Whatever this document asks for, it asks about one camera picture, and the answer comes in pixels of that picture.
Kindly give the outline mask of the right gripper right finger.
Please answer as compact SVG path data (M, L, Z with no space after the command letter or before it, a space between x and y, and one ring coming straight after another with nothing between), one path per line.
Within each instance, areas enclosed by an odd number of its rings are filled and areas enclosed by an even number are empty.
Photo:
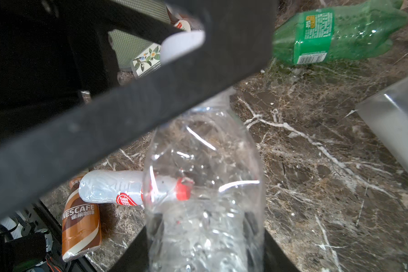
M267 230L264 237L264 272L300 272Z

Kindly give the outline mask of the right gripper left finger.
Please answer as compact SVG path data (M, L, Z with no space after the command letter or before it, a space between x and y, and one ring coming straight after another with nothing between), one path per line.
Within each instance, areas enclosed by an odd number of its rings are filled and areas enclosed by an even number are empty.
M149 272L146 227L139 232L109 272Z

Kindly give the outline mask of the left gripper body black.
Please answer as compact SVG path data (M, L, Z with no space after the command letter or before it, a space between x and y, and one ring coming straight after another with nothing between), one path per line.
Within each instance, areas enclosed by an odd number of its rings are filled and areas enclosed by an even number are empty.
M161 22L114 1L0 1L0 145L121 84L113 30L161 43Z

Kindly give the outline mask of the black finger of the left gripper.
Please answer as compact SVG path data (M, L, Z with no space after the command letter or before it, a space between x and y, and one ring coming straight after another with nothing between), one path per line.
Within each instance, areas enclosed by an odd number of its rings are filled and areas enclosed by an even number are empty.
M72 175L238 81L271 55L275 1L172 1L205 41L127 85L92 96L0 145L0 220Z

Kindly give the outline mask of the clear ribbed bottle white cap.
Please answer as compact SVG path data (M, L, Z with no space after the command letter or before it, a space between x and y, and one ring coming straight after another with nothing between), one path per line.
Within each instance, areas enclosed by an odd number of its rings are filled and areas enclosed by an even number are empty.
M159 126L143 200L152 272L261 272L261 157L230 106L233 88Z

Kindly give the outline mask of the green mesh bin with liner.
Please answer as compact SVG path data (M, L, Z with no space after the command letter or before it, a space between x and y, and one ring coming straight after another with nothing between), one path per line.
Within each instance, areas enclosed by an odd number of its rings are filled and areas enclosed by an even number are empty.
M168 11L163 1L114 0L114 2L161 22L170 23ZM119 68L126 71L131 71L131 61L151 45L151 42L147 40L117 29L109 32L109 41L116 53Z

